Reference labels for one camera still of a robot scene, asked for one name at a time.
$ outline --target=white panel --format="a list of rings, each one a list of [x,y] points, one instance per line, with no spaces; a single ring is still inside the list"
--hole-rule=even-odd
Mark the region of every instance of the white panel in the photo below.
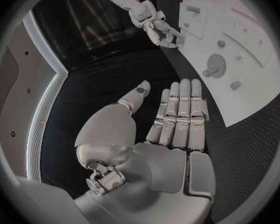
[[[184,4],[207,11],[200,21],[203,36],[197,35],[197,21]],[[233,125],[266,106],[280,93],[280,63],[272,42],[261,24],[240,0],[183,0],[180,28],[185,43],[180,52],[191,63],[211,92],[226,126]],[[184,21],[189,23],[187,29]],[[225,47],[219,47],[218,41]],[[220,54],[227,63],[221,78],[205,77],[207,60]],[[233,90],[230,85],[239,81]]]

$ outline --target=white robotic arm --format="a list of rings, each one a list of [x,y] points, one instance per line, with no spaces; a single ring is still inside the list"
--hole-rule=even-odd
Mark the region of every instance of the white robotic arm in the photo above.
[[[132,23],[138,28],[143,28],[155,45],[167,48],[177,48],[183,44],[183,35],[165,22],[165,15],[162,11],[156,11],[151,1],[110,1],[122,9],[129,11]]]

